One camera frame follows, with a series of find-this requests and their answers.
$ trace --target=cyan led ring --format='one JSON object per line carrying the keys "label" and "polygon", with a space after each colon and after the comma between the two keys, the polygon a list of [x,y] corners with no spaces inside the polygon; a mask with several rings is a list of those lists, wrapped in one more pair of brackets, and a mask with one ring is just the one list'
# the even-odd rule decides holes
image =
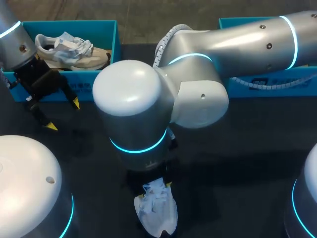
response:
{"label": "cyan led ring", "polygon": [[201,56],[201,57],[205,57],[205,58],[209,59],[209,60],[212,62],[212,60],[210,59],[210,57],[208,57],[208,56],[206,56],[206,55],[204,55],[204,54],[201,54],[201,53],[189,53],[189,54],[185,54],[185,55],[182,55],[182,56],[179,56],[179,57],[173,59],[173,60],[169,63],[169,65],[170,65],[171,63],[174,63],[174,62],[176,62],[176,61],[178,61],[178,60],[181,60],[181,59],[186,58],[186,57],[189,57],[189,56]]}
{"label": "cyan led ring", "polygon": [[151,147],[149,148],[146,148],[146,149],[143,149],[143,150],[126,150],[126,149],[123,149],[121,148],[120,146],[116,145],[110,138],[110,141],[112,142],[112,144],[119,150],[123,151],[123,152],[126,152],[126,153],[131,153],[131,154],[140,154],[140,153],[144,153],[144,152],[147,152],[149,150],[152,150],[154,149],[155,147],[157,147],[164,139],[165,135],[166,135],[166,131],[167,129],[165,130],[164,132],[164,135],[162,136],[162,138],[157,142],[155,143],[154,145],[152,145]]}
{"label": "cyan led ring", "polygon": [[12,32],[13,30],[15,30],[19,25],[21,25],[21,22],[18,21],[17,23],[14,24],[14,26],[10,27],[8,30],[6,30],[5,32],[0,34],[0,39],[4,36],[6,36],[7,34],[9,34],[10,32]]}
{"label": "cyan led ring", "polygon": [[293,57],[293,61],[292,61],[291,65],[286,69],[286,70],[288,70],[288,69],[292,68],[296,62],[297,54],[298,54],[298,41],[297,41],[295,27],[293,26],[292,22],[286,16],[280,16],[280,17],[283,18],[287,22],[287,24],[291,28],[293,38],[294,38],[294,57]]}
{"label": "cyan led ring", "polygon": [[71,201],[72,201],[72,208],[71,208],[71,215],[70,215],[70,218],[69,218],[69,221],[68,221],[68,224],[64,230],[64,232],[61,234],[61,236],[59,238],[63,238],[71,224],[71,221],[73,219],[73,215],[74,215],[74,197],[73,197],[73,194],[71,195]]}
{"label": "cyan led ring", "polygon": [[304,223],[302,222],[302,220],[300,219],[300,217],[299,217],[298,214],[297,214],[296,207],[295,207],[295,202],[294,202],[294,190],[295,190],[296,182],[297,182],[297,180],[296,180],[295,183],[294,183],[293,191],[292,191],[292,203],[293,203],[293,208],[294,208],[295,215],[296,215],[296,217],[297,217],[299,223],[300,223],[300,224],[302,225],[302,227],[304,228],[304,230],[305,230],[312,238],[315,238],[315,236],[313,236],[313,234],[306,228],[306,226],[304,225]]}

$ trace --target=blue box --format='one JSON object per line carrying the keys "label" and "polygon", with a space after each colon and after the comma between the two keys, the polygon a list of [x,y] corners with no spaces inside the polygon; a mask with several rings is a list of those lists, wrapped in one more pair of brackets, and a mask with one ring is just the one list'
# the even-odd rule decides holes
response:
{"label": "blue box", "polygon": [[[115,20],[97,21],[26,21],[23,27],[34,41],[38,34],[49,37],[58,37],[65,31],[74,37],[89,40],[94,46],[105,50],[111,50],[111,62],[120,60],[120,39],[117,22]],[[92,87],[100,71],[61,71],[66,76],[70,87],[77,93],[79,101],[93,101]],[[13,72],[5,72],[5,77],[10,82],[16,79]],[[25,102],[29,94],[21,85],[10,90],[16,102]],[[51,94],[41,101],[63,102],[67,101],[65,95],[60,91]]]}
{"label": "blue box", "polygon": [[[219,18],[219,28],[224,29],[255,21],[267,20],[270,18],[271,17]],[[317,73],[317,67],[302,66],[269,74],[240,78],[255,84],[277,85],[289,83],[300,78],[305,78],[315,73]],[[258,90],[254,88],[248,88],[230,79],[226,80],[225,86],[230,98],[317,96],[317,78],[308,80],[301,85],[282,90]]]}

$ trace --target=shoe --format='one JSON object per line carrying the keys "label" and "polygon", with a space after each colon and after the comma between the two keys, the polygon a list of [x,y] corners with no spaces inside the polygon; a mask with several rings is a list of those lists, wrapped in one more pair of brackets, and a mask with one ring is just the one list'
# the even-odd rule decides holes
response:
{"label": "shoe", "polygon": [[101,70],[110,64],[110,54],[106,50],[67,32],[57,38],[39,34],[35,45],[38,56],[53,69]]}
{"label": "shoe", "polygon": [[134,198],[134,208],[145,230],[153,237],[171,236],[177,227],[177,206],[163,178],[143,185],[144,195]]}

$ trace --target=robotic arm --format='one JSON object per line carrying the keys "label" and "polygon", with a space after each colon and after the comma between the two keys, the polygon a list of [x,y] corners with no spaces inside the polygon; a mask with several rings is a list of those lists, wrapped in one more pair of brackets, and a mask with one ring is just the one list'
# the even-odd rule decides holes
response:
{"label": "robotic arm", "polygon": [[226,112],[223,79],[317,60],[317,12],[305,11],[216,31],[171,30],[155,66],[126,60],[96,78],[93,96],[126,166],[146,171],[168,151],[168,124],[208,126]]}
{"label": "robotic arm", "polygon": [[51,70],[43,60],[35,57],[36,51],[34,42],[21,22],[16,19],[5,1],[0,0],[0,68],[14,71],[16,81],[10,83],[1,76],[9,89],[20,83],[30,94],[26,99],[27,110],[41,125],[57,130],[40,110],[38,102],[61,89],[71,105],[79,109],[78,98],[64,76]]}

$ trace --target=white coiled cable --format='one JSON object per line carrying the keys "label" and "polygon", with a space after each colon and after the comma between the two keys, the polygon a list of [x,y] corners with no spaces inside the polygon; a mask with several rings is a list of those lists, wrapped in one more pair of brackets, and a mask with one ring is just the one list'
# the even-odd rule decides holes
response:
{"label": "white coiled cable", "polygon": [[243,86],[246,86],[248,88],[256,88],[256,89],[261,89],[261,90],[279,90],[279,89],[295,87],[295,86],[300,85],[308,80],[311,80],[312,78],[314,78],[316,76],[317,76],[317,73],[312,74],[306,78],[300,78],[300,79],[297,79],[293,82],[283,83],[283,84],[278,84],[278,85],[259,85],[259,84],[249,83],[249,82],[244,81],[244,80],[237,78],[237,77],[233,77],[233,78],[231,78],[231,80],[233,80],[233,81],[235,81]]}
{"label": "white coiled cable", "polygon": [[172,36],[180,31],[180,30],[192,30],[189,26],[185,24],[179,24],[177,26],[174,26],[170,31],[159,41],[157,48],[155,50],[155,59],[153,63],[153,67],[158,67],[160,59],[162,58],[163,51],[165,50],[165,47],[168,43],[168,41],[172,38]]}

